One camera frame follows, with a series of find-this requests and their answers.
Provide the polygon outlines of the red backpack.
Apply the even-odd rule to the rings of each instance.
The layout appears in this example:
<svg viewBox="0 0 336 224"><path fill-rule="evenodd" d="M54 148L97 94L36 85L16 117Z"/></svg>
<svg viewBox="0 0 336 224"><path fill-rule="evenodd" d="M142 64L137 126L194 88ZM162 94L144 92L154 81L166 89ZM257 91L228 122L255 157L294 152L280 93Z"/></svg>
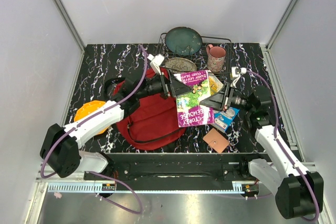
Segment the red backpack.
<svg viewBox="0 0 336 224"><path fill-rule="evenodd" d="M170 145L185 133L178 125L176 98L146 94L146 78L154 75L152 69L147 70L141 86L125 101L138 80L112 78L104 84L105 99L120 102L124 111L123 119L116 123L119 132L130 145L144 151Z"/></svg>

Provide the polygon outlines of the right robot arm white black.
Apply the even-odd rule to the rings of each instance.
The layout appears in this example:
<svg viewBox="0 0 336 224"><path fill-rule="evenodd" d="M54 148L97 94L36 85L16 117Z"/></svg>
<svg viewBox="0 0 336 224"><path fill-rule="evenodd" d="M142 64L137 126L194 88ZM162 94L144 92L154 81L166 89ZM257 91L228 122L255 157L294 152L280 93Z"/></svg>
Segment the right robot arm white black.
<svg viewBox="0 0 336 224"><path fill-rule="evenodd" d="M307 215L319 218L323 210L323 178L318 172L309 171L278 133L276 102L269 87L257 86L244 97L226 84L200 104L217 111L229 108L245 111L244 122L271 164L258 155L250 155L238 167L239 176L262 182L274 195L278 211L285 219Z"/></svg>

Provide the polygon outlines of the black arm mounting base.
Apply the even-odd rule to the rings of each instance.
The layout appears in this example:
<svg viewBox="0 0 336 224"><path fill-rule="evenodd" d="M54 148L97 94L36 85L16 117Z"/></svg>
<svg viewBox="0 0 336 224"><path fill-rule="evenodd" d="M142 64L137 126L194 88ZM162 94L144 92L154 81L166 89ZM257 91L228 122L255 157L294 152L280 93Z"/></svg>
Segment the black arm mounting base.
<svg viewBox="0 0 336 224"><path fill-rule="evenodd" d="M266 153L113 153L99 174L130 181L138 178L200 177L217 181L247 179L247 161Z"/></svg>

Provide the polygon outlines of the yellow paperback book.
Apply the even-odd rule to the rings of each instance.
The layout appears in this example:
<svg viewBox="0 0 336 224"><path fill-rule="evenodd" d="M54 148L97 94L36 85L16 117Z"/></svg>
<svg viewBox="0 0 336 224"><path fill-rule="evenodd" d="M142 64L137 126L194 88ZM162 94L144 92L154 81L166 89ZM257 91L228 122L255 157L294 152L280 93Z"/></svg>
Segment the yellow paperback book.
<svg viewBox="0 0 336 224"><path fill-rule="evenodd" d="M208 79L211 95L216 94L223 88L224 84L214 74L210 74Z"/></svg>

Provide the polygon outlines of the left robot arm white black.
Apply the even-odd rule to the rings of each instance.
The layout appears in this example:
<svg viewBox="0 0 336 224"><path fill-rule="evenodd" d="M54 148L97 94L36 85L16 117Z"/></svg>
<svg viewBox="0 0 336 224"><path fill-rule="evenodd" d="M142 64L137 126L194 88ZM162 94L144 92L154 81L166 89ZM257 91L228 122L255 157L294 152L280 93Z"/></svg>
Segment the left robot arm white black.
<svg viewBox="0 0 336 224"><path fill-rule="evenodd" d="M113 167L108 158L102 153L81 153L80 149L113 124L137 149L152 151L170 145L185 132L178 126L175 99L190 90L165 70L148 70L138 81L109 79L104 85L106 101L100 108L76 122L49 127L40 150L42 169L49 165L54 174L64 178L81 168L109 179Z"/></svg>

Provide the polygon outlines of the blue paperback book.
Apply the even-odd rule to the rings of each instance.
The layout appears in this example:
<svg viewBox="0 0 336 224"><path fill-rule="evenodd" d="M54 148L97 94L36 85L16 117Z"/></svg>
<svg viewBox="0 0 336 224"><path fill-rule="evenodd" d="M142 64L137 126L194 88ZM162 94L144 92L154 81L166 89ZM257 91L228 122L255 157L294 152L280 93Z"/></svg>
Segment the blue paperback book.
<svg viewBox="0 0 336 224"><path fill-rule="evenodd" d="M214 123L212 126L221 132L226 132L238 113L239 109L236 108L228 108L226 111L214 111Z"/></svg>

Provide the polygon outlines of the purple treehouse book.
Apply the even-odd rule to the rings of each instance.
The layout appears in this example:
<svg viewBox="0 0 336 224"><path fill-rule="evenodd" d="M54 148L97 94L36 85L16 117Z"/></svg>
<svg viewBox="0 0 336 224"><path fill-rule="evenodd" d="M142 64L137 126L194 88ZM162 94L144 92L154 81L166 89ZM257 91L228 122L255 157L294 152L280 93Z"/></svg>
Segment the purple treehouse book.
<svg viewBox="0 0 336 224"><path fill-rule="evenodd" d="M214 123L212 108L200 105L211 96L208 71L176 73L175 78L191 88L191 91L176 97L179 127L199 126Z"/></svg>

